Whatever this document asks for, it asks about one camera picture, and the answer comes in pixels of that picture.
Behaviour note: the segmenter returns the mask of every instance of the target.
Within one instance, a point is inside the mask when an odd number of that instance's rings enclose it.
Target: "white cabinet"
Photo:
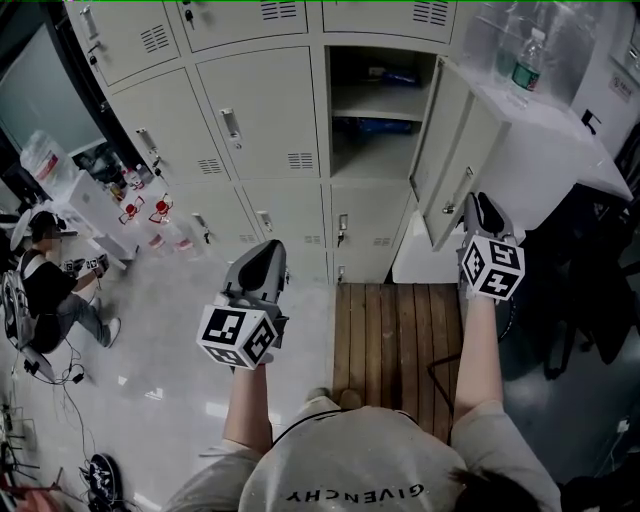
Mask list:
[[[73,2],[96,68],[108,85],[179,57],[162,2]]]
[[[170,184],[229,181],[184,69],[116,93],[111,103],[150,168],[160,157]]]
[[[432,87],[410,182],[434,250],[439,250],[511,123],[448,60],[438,59]]]
[[[242,184],[262,233],[289,249],[324,248],[322,190],[316,180],[253,180]]]
[[[224,57],[198,71],[240,178],[319,175],[309,48]]]
[[[233,185],[174,185],[169,196],[185,217],[192,218],[194,213],[202,216],[211,231],[214,248],[225,260],[233,261],[259,243]]]
[[[287,249],[289,284],[327,284],[327,252],[324,249]]]
[[[177,2],[192,52],[307,32],[304,2]]]
[[[331,185],[333,247],[359,249],[362,259],[391,247],[409,198],[405,183],[390,185]]]
[[[451,41],[456,2],[322,2],[325,32],[367,32]]]
[[[338,249],[333,256],[336,283],[384,283],[391,264],[391,250]]]

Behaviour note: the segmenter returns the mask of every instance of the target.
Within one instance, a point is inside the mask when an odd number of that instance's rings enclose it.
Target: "cable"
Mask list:
[[[498,343],[500,343],[511,330],[515,316],[516,316],[516,302],[514,298],[511,297],[509,299],[509,320],[507,321],[507,325],[502,330],[502,333],[500,334],[500,336],[498,336]],[[461,356],[462,356],[462,352],[460,352],[459,354],[453,354],[448,357],[443,357],[442,359],[438,359],[437,361],[433,361],[432,363],[427,365],[427,374],[429,375],[429,377],[431,377],[431,380],[433,381],[434,386],[436,387],[438,392],[442,395],[442,398],[444,398],[444,401],[447,404],[447,408],[449,409],[449,415],[451,416],[451,418],[453,418],[453,402],[451,401],[449,394],[446,392],[446,390],[442,387],[442,385],[438,381],[434,368],[442,364],[447,364],[447,363],[452,363],[453,361],[457,361],[458,359],[460,359]]]

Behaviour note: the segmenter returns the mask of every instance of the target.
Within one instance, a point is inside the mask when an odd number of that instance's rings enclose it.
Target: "bottle cap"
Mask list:
[[[538,30],[537,28],[532,28],[531,37],[533,37],[534,39],[538,39],[540,41],[544,41],[546,35],[542,30]]]

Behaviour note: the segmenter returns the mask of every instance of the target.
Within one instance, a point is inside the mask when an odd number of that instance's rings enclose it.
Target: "white sneaker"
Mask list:
[[[98,314],[100,314],[100,310],[102,309],[102,301],[100,300],[100,297],[93,297],[93,299],[91,299],[91,302],[89,302],[89,306],[92,306],[93,309],[95,309]]]
[[[109,333],[111,335],[111,340],[109,341],[107,348],[111,348],[111,346],[113,345],[113,342],[116,341],[116,338],[120,333],[120,319],[119,318],[111,319],[109,321],[109,324],[107,325],[107,328],[109,329]]]

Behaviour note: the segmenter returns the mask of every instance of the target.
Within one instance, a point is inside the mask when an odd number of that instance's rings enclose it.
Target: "shoe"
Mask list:
[[[311,402],[311,400],[313,400],[314,398],[319,398],[321,396],[329,397],[329,390],[327,388],[314,388],[309,391],[309,394],[307,395],[307,399],[305,401]]]
[[[91,299],[91,302],[89,302],[89,306],[91,306],[98,312],[98,314],[100,314],[100,310],[102,309],[102,301],[100,300],[100,297],[93,297],[93,299]]]
[[[111,346],[113,345],[113,342],[116,341],[116,338],[120,333],[120,324],[121,323],[119,318],[113,318],[112,320],[109,321],[109,324],[107,325],[107,329],[109,329],[109,334],[111,335],[111,339],[109,340],[109,344],[106,346],[106,348],[111,348]]]
[[[360,409],[362,407],[362,398],[357,391],[353,389],[345,389],[340,395],[341,409]]]

